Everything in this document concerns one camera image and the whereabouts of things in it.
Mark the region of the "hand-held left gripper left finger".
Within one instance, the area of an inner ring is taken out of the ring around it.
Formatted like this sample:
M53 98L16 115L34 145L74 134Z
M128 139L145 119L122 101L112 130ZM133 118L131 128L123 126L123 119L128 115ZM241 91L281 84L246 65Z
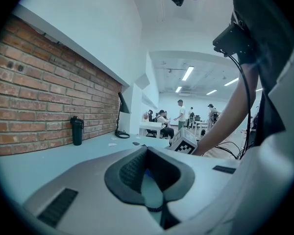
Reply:
M104 182L121 202L131 205L145 204L141 187L147 169L146 161L147 147L141 146L107 168Z

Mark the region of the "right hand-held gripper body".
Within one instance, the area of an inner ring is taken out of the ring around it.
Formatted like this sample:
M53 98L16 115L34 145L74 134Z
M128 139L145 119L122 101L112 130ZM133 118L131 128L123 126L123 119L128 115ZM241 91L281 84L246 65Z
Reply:
M185 128L180 129L169 143L170 150L180 153L191 155L197 149L195 135Z

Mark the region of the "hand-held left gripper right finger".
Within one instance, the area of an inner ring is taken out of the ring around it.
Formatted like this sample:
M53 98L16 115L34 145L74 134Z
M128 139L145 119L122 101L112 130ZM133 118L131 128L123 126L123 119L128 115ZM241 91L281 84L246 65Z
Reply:
M167 230L180 221L169 211L168 203L181 200L191 189L195 173L187 164L161 152L154 147L147 148L146 169L163 194L160 226Z

